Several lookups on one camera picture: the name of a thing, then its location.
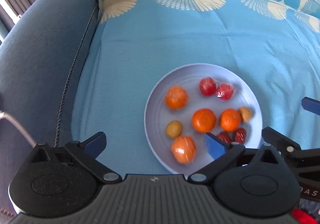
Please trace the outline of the dark red jujube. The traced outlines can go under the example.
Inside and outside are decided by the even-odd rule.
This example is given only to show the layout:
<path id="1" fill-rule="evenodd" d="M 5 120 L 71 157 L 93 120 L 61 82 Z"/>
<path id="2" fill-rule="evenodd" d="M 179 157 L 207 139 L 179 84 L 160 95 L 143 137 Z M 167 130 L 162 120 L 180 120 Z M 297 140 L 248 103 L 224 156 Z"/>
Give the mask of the dark red jujube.
<path id="1" fill-rule="evenodd" d="M 238 128 L 233 135 L 233 140 L 240 144 L 244 144 L 246 141 L 247 132 L 244 128 Z"/>
<path id="2" fill-rule="evenodd" d="M 229 134 L 227 132 L 220 132 L 217 135 L 217 138 L 220 139 L 221 141 L 225 142 L 225 143 L 231 143 L 233 140 L 231 139 L 231 137 L 229 136 Z"/>

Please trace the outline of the bare orange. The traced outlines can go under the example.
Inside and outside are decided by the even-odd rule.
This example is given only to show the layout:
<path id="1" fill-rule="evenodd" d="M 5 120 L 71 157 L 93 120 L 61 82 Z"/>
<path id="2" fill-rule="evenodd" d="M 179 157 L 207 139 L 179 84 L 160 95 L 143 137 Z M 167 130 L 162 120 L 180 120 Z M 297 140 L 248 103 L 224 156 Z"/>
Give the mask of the bare orange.
<path id="1" fill-rule="evenodd" d="M 202 108 L 193 114 L 191 123 L 197 132 L 211 132 L 216 126 L 216 115 L 212 110 Z"/>
<path id="2" fill-rule="evenodd" d="M 220 116 L 220 127 L 226 132 L 235 131 L 241 124 L 241 117 L 237 110 L 229 108 Z"/>

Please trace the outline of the tan round longan fruit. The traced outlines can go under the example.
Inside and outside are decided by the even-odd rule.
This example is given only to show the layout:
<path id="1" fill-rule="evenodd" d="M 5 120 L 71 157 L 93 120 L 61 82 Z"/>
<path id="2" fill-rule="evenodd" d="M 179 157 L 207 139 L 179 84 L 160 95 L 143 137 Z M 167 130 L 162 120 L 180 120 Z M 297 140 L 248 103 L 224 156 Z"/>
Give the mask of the tan round longan fruit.
<path id="1" fill-rule="evenodd" d="M 238 109 L 238 113 L 243 123 L 248 123 L 252 119 L 251 110 L 247 107 L 241 107 Z"/>

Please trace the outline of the small tan longan fruit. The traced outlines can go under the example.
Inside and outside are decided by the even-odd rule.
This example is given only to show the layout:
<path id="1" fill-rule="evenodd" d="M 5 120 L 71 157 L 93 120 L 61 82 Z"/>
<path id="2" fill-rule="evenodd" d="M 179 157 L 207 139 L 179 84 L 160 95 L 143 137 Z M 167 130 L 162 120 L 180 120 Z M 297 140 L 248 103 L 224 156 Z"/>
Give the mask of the small tan longan fruit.
<path id="1" fill-rule="evenodd" d="M 183 124 L 180 121 L 172 121 L 167 125 L 165 133 L 169 138 L 177 138 L 181 135 L 182 130 Z"/>

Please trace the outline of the red fruit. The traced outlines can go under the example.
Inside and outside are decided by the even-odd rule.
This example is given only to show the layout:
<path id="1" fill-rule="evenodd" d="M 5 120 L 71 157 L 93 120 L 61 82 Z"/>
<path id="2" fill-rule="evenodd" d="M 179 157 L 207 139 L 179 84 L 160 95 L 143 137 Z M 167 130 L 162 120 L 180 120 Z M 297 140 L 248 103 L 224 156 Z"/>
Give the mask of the red fruit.
<path id="1" fill-rule="evenodd" d="M 224 82 L 217 87 L 216 94 L 220 100 L 227 101 L 233 97 L 234 88 L 232 84 Z"/>
<path id="2" fill-rule="evenodd" d="M 199 82 L 200 92 L 204 96 L 211 96 L 216 93 L 216 82 L 211 77 L 202 78 Z"/>

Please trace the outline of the bare orange in plate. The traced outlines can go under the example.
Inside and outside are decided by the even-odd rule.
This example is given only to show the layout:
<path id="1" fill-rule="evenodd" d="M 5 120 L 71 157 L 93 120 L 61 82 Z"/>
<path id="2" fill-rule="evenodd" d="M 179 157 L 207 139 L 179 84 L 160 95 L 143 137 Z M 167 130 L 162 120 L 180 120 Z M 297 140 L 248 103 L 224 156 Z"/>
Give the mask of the bare orange in plate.
<path id="1" fill-rule="evenodd" d="M 216 115 L 212 110 L 202 108 L 193 114 L 191 123 L 197 132 L 211 132 L 216 126 Z"/>

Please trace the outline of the light blue round plate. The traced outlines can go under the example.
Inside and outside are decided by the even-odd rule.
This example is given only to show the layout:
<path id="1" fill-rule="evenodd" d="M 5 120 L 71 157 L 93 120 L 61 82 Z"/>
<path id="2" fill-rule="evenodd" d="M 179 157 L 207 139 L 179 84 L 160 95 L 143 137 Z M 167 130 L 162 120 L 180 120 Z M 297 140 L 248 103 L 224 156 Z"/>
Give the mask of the light blue round plate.
<path id="1" fill-rule="evenodd" d="M 199 90 L 199 82 L 205 77 L 213 78 L 217 84 L 227 82 L 234 87 L 231 100 L 222 101 L 217 96 L 205 97 Z M 189 102 L 181 110 L 172 110 L 165 104 L 165 95 L 173 86 L 183 87 L 189 94 Z M 190 174 L 200 170 L 213 161 L 204 147 L 204 135 L 197 132 L 191 123 L 194 112 L 201 108 L 212 110 L 216 117 L 233 108 L 238 110 L 247 107 L 253 115 L 248 123 L 241 127 L 247 132 L 244 142 L 246 148 L 258 148 L 261 143 L 263 120 L 259 103 L 249 86 L 235 73 L 226 68 L 208 63 L 189 64 L 174 69 L 155 85 L 146 103 L 144 112 L 144 128 L 146 139 L 157 160 L 173 174 Z M 171 152 L 173 140 L 169 138 L 165 129 L 172 121 L 180 121 L 183 125 L 182 134 L 191 137 L 197 147 L 195 159 L 191 164 L 180 164 Z"/>

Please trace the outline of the red fabric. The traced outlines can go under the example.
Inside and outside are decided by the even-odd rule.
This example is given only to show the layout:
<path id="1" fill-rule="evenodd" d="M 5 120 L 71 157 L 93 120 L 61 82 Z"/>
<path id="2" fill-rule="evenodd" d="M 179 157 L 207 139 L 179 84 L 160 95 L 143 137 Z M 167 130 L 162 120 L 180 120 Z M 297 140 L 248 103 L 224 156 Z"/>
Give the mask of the red fabric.
<path id="1" fill-rule="evenodd" d="M 300 209 L 294 209 L 291 215 L 300 224 L 317 224 L 318 223 L 315 218 L 313 218 L 311 215 L 309 215 L 308 213 Z"/>

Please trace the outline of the wrapped orange in plate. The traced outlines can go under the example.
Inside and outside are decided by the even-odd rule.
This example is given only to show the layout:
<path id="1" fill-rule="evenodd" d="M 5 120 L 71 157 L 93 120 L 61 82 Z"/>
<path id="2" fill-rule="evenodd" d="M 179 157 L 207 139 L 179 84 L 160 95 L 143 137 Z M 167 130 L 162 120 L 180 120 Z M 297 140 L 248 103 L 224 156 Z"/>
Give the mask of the wrapped orange in plate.
<path id="1" fill-rule="evenodd" d="M 165 104 L 172 110 L 181 110 L 189 102 L 189 94 L 187 91 L 178 85 L 171 87 L 165 95 Z"/>

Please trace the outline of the blue fan-patterned cloth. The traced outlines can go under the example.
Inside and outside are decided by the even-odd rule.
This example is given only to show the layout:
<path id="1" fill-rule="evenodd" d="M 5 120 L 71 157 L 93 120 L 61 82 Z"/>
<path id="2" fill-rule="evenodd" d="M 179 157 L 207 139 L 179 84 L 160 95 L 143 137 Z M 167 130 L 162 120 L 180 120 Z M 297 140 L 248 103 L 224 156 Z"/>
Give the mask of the blue fan-patterned cloth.
<path id="1" fill-rule="evenodd" d="M 100 0 L 98 27 L 79 81 L 76 140 L 107 135 L 100 161 L 121 175 L 165 174 L 144 132 L 145 104 L 160 78 L 211 63 L 242 78 L 261 120 L 304 149 L 319 147 L 319 0 Z"/>

